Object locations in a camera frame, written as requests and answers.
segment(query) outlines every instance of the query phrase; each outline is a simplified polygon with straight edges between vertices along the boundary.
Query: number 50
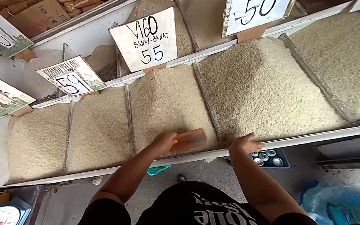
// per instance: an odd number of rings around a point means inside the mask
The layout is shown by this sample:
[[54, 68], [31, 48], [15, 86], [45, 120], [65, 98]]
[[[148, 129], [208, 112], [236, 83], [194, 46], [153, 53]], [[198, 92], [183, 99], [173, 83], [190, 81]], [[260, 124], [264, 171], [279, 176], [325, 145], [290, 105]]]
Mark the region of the number 50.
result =
[[[250, 10], [252, 10], [252, 9], [254, 10], [254, 13], [253, 13], [252, 17], [250, 18], [250, 20], [248, 20], [247, 22], [244, 22], [244, 21], [241, 19], [241, 24], [242, 24], [242, 25], [246, 25], [247, 23], [251, 22], [252, 18], [254, 17], [254, 15], [255, 15], [255, 13], [256, 13], [256, 8], [259, 7], [259, 5], [256, 5], [256, 6], [253, 6], [253, 7], [251, 7], [251, 8], [248, 8], [248, 5], [249, 5], [249, 3], [250, 3], [251, 1], [253, 1], [253, 0], [248, 0], [248, 2], [247, 2], [247, 7], [246, 7], [246, 9], [245, 9], [245, 14], [247, 14], [248, 11], [250, 11]], [[262, 4], [260, 5], [259, 14], [260, 14], [261, 16], [266, 16], [268, 13], [270, 13], [270, 11], [271, 11], [271, 10], [273, 9], [273, 7], [274, 7], [274, 4], [276, 3], [276, 0], [274, 0], [274, 1], [273, 1], [273, 4], [272, 4], [272, 7], [271, 7], [266, 13], [262, 13], [262, 7], [263, 7], [263, 4], [265, 4], [265, 1], [266, 1], [266, 0], [263, 0], [263, 1], [262, 1]]]

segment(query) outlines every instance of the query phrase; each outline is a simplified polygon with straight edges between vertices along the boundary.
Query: number 55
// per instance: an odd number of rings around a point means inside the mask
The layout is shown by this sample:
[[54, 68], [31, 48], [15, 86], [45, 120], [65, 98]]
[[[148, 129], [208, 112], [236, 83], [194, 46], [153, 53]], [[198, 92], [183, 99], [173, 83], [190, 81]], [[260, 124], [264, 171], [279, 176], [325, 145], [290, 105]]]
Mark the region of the number 55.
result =
[[141, 52], [143, 54], [142, 56], [144, 57], [144, 59], [146, 59], [148, 57], [148, 59], [146, 60], [147, 62], [144, 62], [143, 60], [141, 60], [141, 62], [143, 64], [150, 63], [152, 58], [154, 59], [154, 63], [165, 60], [165, 54], [163, 53], [164, 50], [163, 50], [162, 45], [155, 46], [153, 48], [150, 48], [149, 50], [152, 53], [152, 57], [148, 53], [144, 54], [145, 52], [148, 52], [148, 49]]

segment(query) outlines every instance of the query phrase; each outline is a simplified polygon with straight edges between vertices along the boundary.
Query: concrete floor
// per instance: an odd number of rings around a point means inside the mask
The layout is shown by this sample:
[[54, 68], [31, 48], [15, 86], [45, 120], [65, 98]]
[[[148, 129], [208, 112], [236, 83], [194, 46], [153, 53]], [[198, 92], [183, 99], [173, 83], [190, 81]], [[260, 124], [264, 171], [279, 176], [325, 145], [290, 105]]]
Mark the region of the concrete floor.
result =
[[[315, 165], [318, 153], [310, 146], [291, 146], [284, 148], [290, 169], [266, 169], [265, 171], [278, 181], [297, 201], [309, 182], [320, 180], [335, 185], [355, 185], [360, 187], [360, 169], [330, 170], [324, 172]], [[238, 184], [233, 168], [223, 158], [210, 163], [195, 161], [172, 165], [156, 176], [145, 176], [137, 192], [126, 204], [126, 208], [135, 224], [147, 207], [151, 206], [158, 195], [167, 187], [176, 183], [178, 175], [183, 174], [188, 180], [201, 181], [215, 186], [239, 202], [246, 199]], [[91, 197], [100, 186], [94, 186], [91, 179], [81, 179], [74, 184], [60, 186], [53, 193], [43, 225], [76, 225], [83, 215]]]

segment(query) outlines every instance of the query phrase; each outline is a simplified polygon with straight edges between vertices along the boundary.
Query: plastic scoop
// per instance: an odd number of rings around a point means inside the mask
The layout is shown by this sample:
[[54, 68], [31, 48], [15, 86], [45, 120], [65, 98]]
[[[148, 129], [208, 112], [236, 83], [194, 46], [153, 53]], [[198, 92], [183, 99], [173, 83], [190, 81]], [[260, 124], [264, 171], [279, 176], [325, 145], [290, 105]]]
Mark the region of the plastic scoop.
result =
[[206, 146], [207, 144], [206, 134], [203, 128], [179, 134], [174, 137], [174, 139], [177, 140], [177, 143], [174, 144], [167, 153], [161, 154], [161, 157], [167, 157], [179, 152], [187, 152], [191, 149]]

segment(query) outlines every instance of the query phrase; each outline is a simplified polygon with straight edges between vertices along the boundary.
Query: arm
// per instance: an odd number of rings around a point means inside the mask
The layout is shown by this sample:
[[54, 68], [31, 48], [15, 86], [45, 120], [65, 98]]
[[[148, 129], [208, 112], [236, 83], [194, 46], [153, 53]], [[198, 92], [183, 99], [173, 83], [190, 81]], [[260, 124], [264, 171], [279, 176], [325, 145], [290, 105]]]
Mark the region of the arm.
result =
[[254, 137], [254, 133], [239, 137], [229, 147], [234, 171], [248, 203], [271, 223], [288, 212], [306, 215], [286, 190], [248, 156], [248, 153], [261, 151], [265, 146], [263, 143], [251, 141]]
[[90, 203], [97, 199], [109, 198], [124, 205], [133, 196], [148, 168], [160, 154], [167, 152], [177, 141], [176, 132], [165, 132], [139, 152], [134, 158], [124, 163], [93, 196]]

